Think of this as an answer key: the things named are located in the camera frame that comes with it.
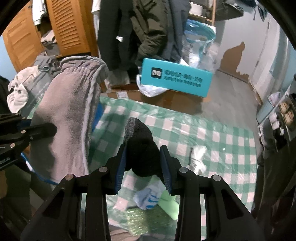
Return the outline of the green checkered tablecloth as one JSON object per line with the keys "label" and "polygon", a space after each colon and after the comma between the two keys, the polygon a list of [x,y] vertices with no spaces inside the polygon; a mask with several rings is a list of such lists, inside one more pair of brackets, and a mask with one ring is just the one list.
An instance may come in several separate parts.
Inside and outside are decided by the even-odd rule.
{"label": "green checkered tablecloth", "polygon": [[[167,146],[171,156],[183,166],[189,164],[191,147],[205,146],[204,176],[220,175],[246,208],[251,209],[257,169],[252,131],[130,99],[101,97],[100,103],[104,112],[91,137],[90,171],[116,155],[125,124],[129,117],[135,117],[151,130],[156,145]],[[154,181],[156,177],[141,178],[132,171],[126,172],[119,193],[106,198],[109,223],[128,230],[126,211],[136,207],[135,193]]]}

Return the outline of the green glitter sponge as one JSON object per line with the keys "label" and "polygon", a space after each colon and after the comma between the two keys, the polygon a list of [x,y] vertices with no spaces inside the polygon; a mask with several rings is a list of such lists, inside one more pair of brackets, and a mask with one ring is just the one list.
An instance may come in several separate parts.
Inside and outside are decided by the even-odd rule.
{"label": "green glitter sponge", "polygon": [[128,230],[133,235],[155,236],[161,240],[173,240],[177,222],[158,205],[151,210],[130,208],[126,211]]}

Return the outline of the small white crumpled paper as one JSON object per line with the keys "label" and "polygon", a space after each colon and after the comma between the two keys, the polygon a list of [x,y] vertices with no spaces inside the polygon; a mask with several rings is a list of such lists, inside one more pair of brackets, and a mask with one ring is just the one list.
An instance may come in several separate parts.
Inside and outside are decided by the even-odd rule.
{"label": "small white crumpled paper", "polygon": [[206,153],[205,146],[194,146],[190,149],[189,164],[187,168],[193,171],[196,175],[202,175],[207,170],[206,165],[203,163],[203,156]]}

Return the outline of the wooden louvered cabinet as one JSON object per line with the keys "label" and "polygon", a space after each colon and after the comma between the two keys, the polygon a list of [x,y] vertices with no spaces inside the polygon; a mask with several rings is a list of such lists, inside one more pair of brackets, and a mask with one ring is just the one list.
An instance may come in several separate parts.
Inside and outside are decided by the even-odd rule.
{"label": "wooden louvered cabinet", "polygon": [[92,1],[1,1],[1,36],[16,72],[41,53],[99,56]]}

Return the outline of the black sock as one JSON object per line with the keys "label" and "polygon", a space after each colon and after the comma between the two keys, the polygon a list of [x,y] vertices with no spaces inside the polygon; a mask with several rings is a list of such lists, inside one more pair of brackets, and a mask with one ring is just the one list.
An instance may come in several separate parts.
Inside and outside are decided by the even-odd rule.
{"label": "black sock", "polygon": [[162,175],[158,146],[150,129],[138,118],[128,119],[123,143],[126,146],[126,171],[132,170],[140,177]]}

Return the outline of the white blue striped bag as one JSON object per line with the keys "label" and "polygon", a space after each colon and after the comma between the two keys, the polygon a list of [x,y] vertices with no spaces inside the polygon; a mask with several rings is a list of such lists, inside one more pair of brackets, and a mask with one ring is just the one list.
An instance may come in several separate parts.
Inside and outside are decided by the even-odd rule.
{"label": "white blue striped bag", "polygon": [[141,210],[151,210],[158,204],[165,189],[165,185],[161,180],[154,181],[144,189],[136,192],[133,200]]}

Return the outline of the teal shoe box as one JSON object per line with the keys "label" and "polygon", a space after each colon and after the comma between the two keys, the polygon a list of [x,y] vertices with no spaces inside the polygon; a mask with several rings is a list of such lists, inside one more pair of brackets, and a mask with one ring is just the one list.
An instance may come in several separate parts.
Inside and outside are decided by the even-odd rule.
{"label": "teal shoe box", "polygon": [[187,65],[145,58],[141,84],[206,97],[213,74]]}

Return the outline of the white towel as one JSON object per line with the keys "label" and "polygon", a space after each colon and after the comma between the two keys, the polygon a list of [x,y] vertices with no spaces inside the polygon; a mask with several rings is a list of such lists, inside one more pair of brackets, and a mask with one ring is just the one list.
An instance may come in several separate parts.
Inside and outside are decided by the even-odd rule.
{"label": "white towel", "polygon": [[29,85],[34,82],[40,73],[38,66],[27,67],[10,81],[8,91],[11,91],[11,93],[7,96],[6,102],[11,113],[18,113],[27,104]]}

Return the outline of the grey shoe rack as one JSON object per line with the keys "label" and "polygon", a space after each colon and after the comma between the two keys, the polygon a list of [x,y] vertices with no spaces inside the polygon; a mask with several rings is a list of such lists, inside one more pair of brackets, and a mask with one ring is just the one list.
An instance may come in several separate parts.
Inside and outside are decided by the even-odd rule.
{"label": "grey shoe rack", "polygon": [[295,139],[295,79],[285,92],[268,97],[271,109],[258,121],[260,144],[264,151],[277,152]]}

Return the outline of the dark hanging jacket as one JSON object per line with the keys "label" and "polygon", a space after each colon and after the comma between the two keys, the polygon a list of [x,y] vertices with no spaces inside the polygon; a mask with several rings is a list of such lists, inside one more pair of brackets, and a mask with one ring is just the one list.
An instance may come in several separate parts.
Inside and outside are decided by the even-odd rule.
{"label": "dark hanging jacket", "polygon": [[98,47],[109,70],[136,70],[139,39],[133,30],[132,1],[101,1]]}

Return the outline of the olive hanging jacket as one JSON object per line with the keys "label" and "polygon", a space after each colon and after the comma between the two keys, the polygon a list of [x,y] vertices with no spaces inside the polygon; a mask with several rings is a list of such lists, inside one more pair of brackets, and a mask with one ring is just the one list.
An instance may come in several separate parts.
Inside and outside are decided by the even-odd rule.
{"label": "olive hanging jacket", "polygon": [[140,41],[135,64],[142,66],[145,58],[178,63],[170,1],[132,1],[132,8],[130,20]]}

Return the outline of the blue white plastic bag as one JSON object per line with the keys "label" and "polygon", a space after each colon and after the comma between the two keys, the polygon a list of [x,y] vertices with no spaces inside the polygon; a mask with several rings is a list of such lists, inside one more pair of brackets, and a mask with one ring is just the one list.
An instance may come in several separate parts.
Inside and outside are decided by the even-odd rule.
{"label": "blue white plastic bag", "polygon": [[187,20],[183,35],[182,59],[193,68],[215,72],[219,50],[215,39],[214,26]]}

